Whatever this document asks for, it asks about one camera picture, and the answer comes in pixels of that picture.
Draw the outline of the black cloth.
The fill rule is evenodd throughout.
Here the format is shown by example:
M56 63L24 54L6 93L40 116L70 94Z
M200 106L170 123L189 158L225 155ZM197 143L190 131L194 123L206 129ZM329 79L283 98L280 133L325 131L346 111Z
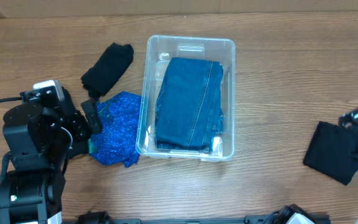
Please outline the black cloth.
M311 138L303 164L347 185L358 171L358 161L351 151L358 147L358 134L320 121Z
M88 139L91 136L91 130L85 117L75 108L68 90L62 88L65 95L65 100L60 102L63 112L62 126L70 132L73 138L71 149L68 150L68 158L71 159L88 153Z

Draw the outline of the blue sequin fabric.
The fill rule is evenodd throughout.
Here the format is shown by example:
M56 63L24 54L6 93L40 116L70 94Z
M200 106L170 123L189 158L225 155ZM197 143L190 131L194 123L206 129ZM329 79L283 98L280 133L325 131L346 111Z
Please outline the blue sequin fabric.
M130 167L139 160L136 137L142 97L123 91L97 104L103 125L88 141L89 154L104 166L117 163Z

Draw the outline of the blue denim jeans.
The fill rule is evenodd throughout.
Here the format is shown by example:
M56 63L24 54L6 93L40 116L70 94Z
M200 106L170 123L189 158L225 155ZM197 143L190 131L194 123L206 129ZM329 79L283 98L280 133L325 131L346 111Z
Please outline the blue denim jeans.
M223 132L222 79L217 61L171 59L155 105L159 149L212 151L215 135Z

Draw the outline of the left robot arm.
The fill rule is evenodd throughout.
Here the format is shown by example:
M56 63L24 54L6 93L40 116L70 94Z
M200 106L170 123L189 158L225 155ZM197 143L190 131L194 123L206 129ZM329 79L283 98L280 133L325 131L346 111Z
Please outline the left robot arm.
M20 93L22 104L3 117L9 146L1 164L0 223L61 223L65 172L72 157L88 152L102 131L96 102L78 111L65 91Z

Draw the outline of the rolled black sock garment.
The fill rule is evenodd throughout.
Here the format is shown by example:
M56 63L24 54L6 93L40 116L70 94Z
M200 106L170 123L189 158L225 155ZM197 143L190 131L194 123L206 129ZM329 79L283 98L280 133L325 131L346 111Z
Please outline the rolled black sock garment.
M129 68L134 58L132 45L112 43L81 77L90 98L105 96Z

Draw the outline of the clear plastic storage bin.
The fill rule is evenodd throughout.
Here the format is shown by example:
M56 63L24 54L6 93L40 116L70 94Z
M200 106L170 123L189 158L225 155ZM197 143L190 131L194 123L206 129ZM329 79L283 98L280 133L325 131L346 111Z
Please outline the clear plastic storage bin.
M221 109L223 132L213 139L211 152L161 149L155 145L155 105L165 71L173 57L218 61L223 66ZM142 156L168 159L179 157L218 162L231 160L235 147L236 45L230 39L152 35L147 41L144 82L140 106L136 151Z

